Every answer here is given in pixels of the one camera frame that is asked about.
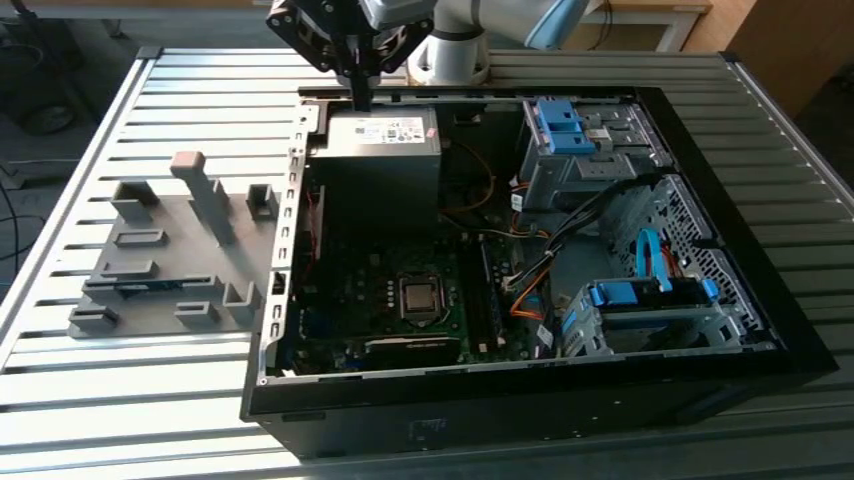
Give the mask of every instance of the aluminum table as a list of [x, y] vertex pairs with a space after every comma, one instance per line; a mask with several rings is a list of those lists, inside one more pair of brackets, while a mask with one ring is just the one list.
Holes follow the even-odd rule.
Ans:
[[[21, 478], [851, 478], [854, 196], [737, 62], [717, 55], [492, 52], [501, 85], [660, 87], [841, 367], [703, 423], [558, 442], [300, 465], [237, 418], [248, 334], [74, 340], [67, 314], [106, 240], [118, 180], [182, 192], [200, 150], [229, 192], [276, 183], [298, 86], [290, 50], [135, 60], [0, 308], [0, 473]], [[401, 75], [385, 78], [401, 84]]]

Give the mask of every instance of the black cable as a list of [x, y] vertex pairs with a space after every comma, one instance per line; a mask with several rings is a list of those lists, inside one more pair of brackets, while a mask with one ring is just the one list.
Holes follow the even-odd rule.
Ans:
[[[38, 219], [41, 220], [41, 226], [43, 227], [43, 224], [46, 223], [43, 220], [43, 217], [39, 217], [38, 215], [17, 215], [15, 217], [3, 217], [0, 218], [0, 223], [2, 222], [7, 222], [9, 220], [21, 220], [21, 219], [26, 219], [26, 218], [33, 218], [33, 219]], [[23, 245], [21, 248], [15, 248], [14, 252], [7, 253], [5, 255], [2, 255], [0, 257], [0, 262], [7, 260], [9, 258], [19, 255], [21, 253], [23, 253], [26, 250], [29, 250], [31, 248], [31, 246], [35, 244], [35, 241], [38, 240], [38, 235], [35, 235], [35, 238], [33, 238], [31, 242], [29, 242], [26, 245]]]
[[584, 201], [584, 203], [581, 203], [577, 208], [574, 208], [574, 210], [568, 213], [566, 219], [550, 234], [550, 237], [545, 242], [542, 255], [536, 259], [526, 270], [512, 277], [512, 279], [506, 282], [506, 286], [512, 287], [526, 277], [541, 271], [541, 269], [550, 263], [556, 254], [565, 246], [565, 238], [586, 225], [589, 225], [596, 220], [596, 218], [598, 218], [604, 207], [606, 206], [610, 199], [616, 197], [616, 195], [625, 192], [629, 188], [640, 187], [643, 185], [655, 185], [659, 182], [660, 178], [660, 173], [648, 173], [639, 175], [636, 178], [623, 180], [610, 184], [608, 188], [589, 197]]
[[97, 124], [99, 121], [99, 115], [82, 93], [82, 89], [79, 88], [73, 75], [70, 75], [70, 69], [67, 68], [62, 56], [55, 52], [55, 49], [47, 42], [38, 23], [38, 16], [26, 8], [22, 0], [9, 0], [9, 3], [14, 9], [19, 23], [35, 43], [35, 48], [38, 48], [43, 53], [45, 65], [54, 73], [55, 81], [65, 99], [67, 100], [71, 108], [77, 113], [79, 113], [83, 120]]
[[586, 50], [596, 50], [604, 41], [610, 36], [610, 28], [613, 27], [613, 6], [610, 5], [610, 0], [604, 0], [604, 20], [601, 21], [601, 27], [598, 27], [598, 39], [596, 43]]
[[19, 268], [19, 249], [21, 249], [21, 232], [17, 227], [17, 214], [14, 213], [14, 206], [11, 205], [11, 199], [9, 198], [9, 193], [5, 191], [5, 186], [0, 181], [0, 192], [2, 193], [2, 198], [5, 199], [5, 203], [9, 206], [9, 219], [11, 220], [11, 227], [14, 229], [14, 253], [10, 255], [14, 257], [14, 275], [17, 275], [17, 270]]

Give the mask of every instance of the wire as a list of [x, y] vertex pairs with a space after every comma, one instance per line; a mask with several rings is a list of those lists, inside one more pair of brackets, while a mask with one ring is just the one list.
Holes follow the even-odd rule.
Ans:
[[[17, 271], [19, 269], [21, 263], [21, 232], [17, 225], [17, 214], [14, 213], [14, 206], [11, 205], [11, 200], [9, 199], [9, 193], [5, 191], [5, 186], [2, 182], [0, 182], [0, 192], [2, 193], [2, 198], [5, 199], [5, 204], [9, 206], [9, 219], [11, 220], [11, 228], [14, 230], [14, 253], [10, 256], [14, 257], [14, 275], [17, 275]], [[6, 260], [10, 256], [0, 258], [0, 260]]]
[[604, 41], [610, 36], [610, 29], [613, 27], [613, 6], [610, 0], [604, 0], [604, 20], [601, 21], [601, 27], [598, 27], [598, 39], [596, 43], [586, 50], [596, 50]]
[[[530, 235], [530, 230], [528, 229], [528, 231], [521, 231], [516, 228], [516, 221], [518, 220], [518, 212], [513, 212], [512, 214], [512, 219], [509, 220], [509, 233], [514, 233], [518, 235]], [[548, 238], [548, 232], [545, 230], [537, 230], [536, 231], [536, 236], [538, 238]]]
[[[33, 218], [33, 219], [41, 220], [41, 225], [43, 226], [43, 223], [45, 223], [43, 218], [39, 217], [38, 215], [17, 215], [15, 217], [10, 217], [10, 216], [9, 217], [3, 217], [3, 218], [0, 218], [0, 223], [7, 222], [9, 220], [14, 220], [14, 219], [22, 220], [22, 219], [26, 219], [26, 218]], [[9, 258], [14, 257], [15, 255], [19, 255], [26, 250], [29, 250], [31, 248], [31, 246], [35, 244], [35, 240], [38, 240], [38, 236], [37, 235], [35, 235], [35, 238], [31, 240], [31, 242], [29, 242], [21, 248], [17, 248], [14, 250], [14, 252], [2, 255], [0, 257], [0, 262], [7, 260]]]
[[660, 173], [639, 175], [636, 178], [621, 180], [613, 183], [604, 190], [598, 191], [598, 193], [589, 197], [584, 201], [584, 203], [581, 203], [578, 207], [566, 215], [565, 220], [550, 234], [550, 238], [548, 238], [548, 241], [545, 242], [545, 246], [542, 248], [542, 255], [526, 270], [505, 279], [505, 286], [512, 287], [513, 285], [516, 285], [521, 280], [524, 280], [536, 271], [538, 271], [542, 265], [553, 259], [557, 252], [565, 246], [565, 238], [577, 230], [589, 225], [596, 220], [596, 218], [598, 218], [601, 210], [609, 202], [610, 198], [621, 194], [629, 188], [643, 185], [653, 185], [660, 180], [660, 177]]
[[470, 154], [470, 156], [474, 157], [477, 162], [480, 162], [480, 165], [482, 165], [482, 169], [485, 170], [485, 173], [489, 177], [489, 188], [485, 192], [485, 195], [478, 201], [462, 207], [445, 208], [441, 210], [441, 213], [460, 213], [460, 212], [466, 212], [469, 210], [473, 210], [474, 208], [480, 207], [485, 202], [489, 201], [489, 199], [492, 198], [492, 194], [494, 193], [494, 175], [492, 174], [492, 168], [489, 168], [489, 164], [485, 162], [480, 154], [474, 152], [474, 150], [464, 143], [454, 141], [450, 143], [450, 145], [457, 145], [458, 147], [461, 147]]
[[518, 295], [518, 298], [516, 298], [516, 301], [513, 302], [512, 307], [509, 307], [509, 315], [510, 316], [513, 316], [513, 317], [526, 317], [526, 318], [532, 318], [532, 319], [540, 320], [540, 321], [542, 320], [542, 316], [538, 313], [528, 312], [526, 310], [518, 310], [518, 306], [521, 305], [521, 302], [524, 301], [524, 298], [530, 293], [530, 290], [533, 290], [533, 287], [536, 287], [538, 282], [545, 277], [545, 274], [548, 273], [548, 270], [550, 270], [550, 264], [542, 269], [541, 272], [538, 272], [538, 275], [536, 275], [536, 277], [533, 278], [533, 281], [530, 282], [530, 284], [526, 286], [526, 288], [521, 292], [521, 295]]
[[518, 235], [518, 234], [514, 234], [514, 233], [506, 233], [506, 232], [502, 232], [500, 230], [494, 230], [493, 228], [468, 228], [461, 223], [458, 223], [456, 220], [453, 220], [450, 217], [448, 217], [448, 215], [445, 213], [440, 213], [440, 216], [450, 225], [453, 225], [456, 228], [458, 228], [460, 230], [462, 230], [465, 232], [489, 233], [492, 235], [500, 235], [501, 237], [506, 237], [506, 238], [529, 238], [526, 235]]
[[669, 251], [669, 247], [667, 245], [661, 246], [661, 253], [664, 254], [664, 259], [667, 260], [667, 266], [669, 267], [669, 274], [673, 277], [683, 277], [681, 268], [679, 267], [679, 262], [676, 261], [676, 257]]

